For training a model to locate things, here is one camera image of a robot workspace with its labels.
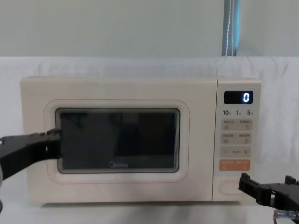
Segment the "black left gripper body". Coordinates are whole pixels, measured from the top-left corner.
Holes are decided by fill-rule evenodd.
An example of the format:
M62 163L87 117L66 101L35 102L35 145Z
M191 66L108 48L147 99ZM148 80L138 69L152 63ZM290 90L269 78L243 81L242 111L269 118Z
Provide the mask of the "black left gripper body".
M43 161L46 134L5 136L0 139L0 178L5 180Z

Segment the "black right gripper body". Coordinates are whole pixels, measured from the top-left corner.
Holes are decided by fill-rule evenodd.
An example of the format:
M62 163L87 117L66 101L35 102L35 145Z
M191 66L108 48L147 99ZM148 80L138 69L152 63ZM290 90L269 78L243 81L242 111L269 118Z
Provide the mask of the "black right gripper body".
M299 187L276 183L273 218L299 218Z

